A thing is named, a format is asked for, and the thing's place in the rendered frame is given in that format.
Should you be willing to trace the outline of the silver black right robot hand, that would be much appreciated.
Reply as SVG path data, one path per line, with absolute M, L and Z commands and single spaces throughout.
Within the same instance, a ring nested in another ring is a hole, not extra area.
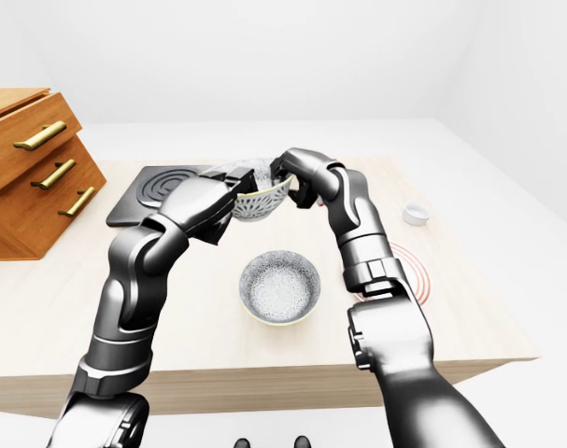
M 337 161 L 317 151 L 297 147 L 286 150 L 270 164 L 273 177 L 292 174 L 297 177 L 299 188 L 290 190 L 289 196 L 298 208 L 309 209 L 320 197 L 332 200 L 339 189 L 339 180 L 332 168 Z

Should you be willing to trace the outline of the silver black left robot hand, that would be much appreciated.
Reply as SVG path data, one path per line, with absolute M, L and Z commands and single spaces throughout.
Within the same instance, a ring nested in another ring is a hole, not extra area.
M 188 238 L 217 245 L 231 221 L 239 194 L 258 190 L 254 170 L 248 167 L 230 173 L 209 171 L 182 181 L 162 202 L 157 213 L 146 217 L 142 224 L 151 227 L 166 218 L 177 225 Z

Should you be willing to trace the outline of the flat dark stove plate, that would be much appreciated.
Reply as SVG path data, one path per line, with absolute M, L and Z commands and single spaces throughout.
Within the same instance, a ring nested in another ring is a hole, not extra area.
M 135 226 L 155 213 L 163 200 L 185 179 L 197 176 L 208 165 L 145 166 L 106 218 L 111 228 Z

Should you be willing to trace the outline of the patterned bowl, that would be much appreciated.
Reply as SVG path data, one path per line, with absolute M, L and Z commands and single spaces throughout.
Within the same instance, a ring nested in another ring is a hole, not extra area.
M 268 217 L 288 197 L 293 175 L 272 177 L 273 158 L 253 158 L 230 161 L 212 166 L 208 171 L 230 173 L 236 168 L 254 170 L 258 190 L 239 194 L 235 201 L 233 216 L 240 221 L 257 221 Z
M 239 296 L 246 311 L 272 326 L 305 319 L 320 296 L 320 277 L 307 258 L 288 250 L 260 254 L 244 268 Z

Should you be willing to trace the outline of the white plate with red rings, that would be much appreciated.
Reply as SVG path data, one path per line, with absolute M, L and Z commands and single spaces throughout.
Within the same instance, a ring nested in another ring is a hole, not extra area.
M 425 306 L 432 295 L 432 280 L 421 259 L 404 245 L 390 242 L 393 255 L 402 263 L 406 278 L 420 307 Z

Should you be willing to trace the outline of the small white ramekin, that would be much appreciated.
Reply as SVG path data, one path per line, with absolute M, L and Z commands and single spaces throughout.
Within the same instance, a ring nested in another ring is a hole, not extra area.
M 431 210 L 422 203 L 407 203 L 402 212 L 404 222 L 416 227 L 426 225 L 431 216 Z

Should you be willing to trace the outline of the wooden drawer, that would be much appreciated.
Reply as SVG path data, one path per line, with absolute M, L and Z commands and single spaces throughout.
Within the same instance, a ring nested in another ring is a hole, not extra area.
M 13 146 L 64 121 L 67 128 L 34 151 Z M 46 158 L 81 130 L 81 125 L 59 92 L 48 88 L 0 89 L 0 190 Z
M 69 159 L 74 159 L 77 165 L 50 189 L 43 190 L 30 185 L 32 181 L 41 181 L 53 172 L 56 162 Z M 105 178 L 91 157 L 75 153 L 52 157 L 28 172 L 15 189 L 16 202 L 10 206 L 9 224 L 31 251 L 30 256 L 36 259 L 43 257 L 83 212 L 88 203 L 75 217 L 58 214 L 59 210 L 66 210 L 78 199 L 79 190 L 95 187 L 96 194 L 105 183 Z
M 75 165 L 48 189 L 36 185 L 68 161 Z M 73 206 L 88 188 L 99 190 L 105 183 L 85 146 L 74 137 L 0 190 L 0 227 L 15 233 L 66 228 L 73 219 L 62 212 Z

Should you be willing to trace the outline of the wooden cabinet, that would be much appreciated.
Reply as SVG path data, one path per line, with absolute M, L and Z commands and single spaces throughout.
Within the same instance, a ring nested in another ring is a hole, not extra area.
M 76 137 L 76 138 L 79 139 L 78 132 L 72 138 Z M 36 258 L 32 258 L 30 256 L 30 254 L 31 254 L 31 251 L 26 247 L 26 244 L 23 243 L 20 240 L 20 238 L 15 235 L 15 232 L 5 231 L 4 229 L 2 229 L 0 227 L 0 260 L 22 260 L 22 259 L 30 260 L 30 259 L 36 259 Z

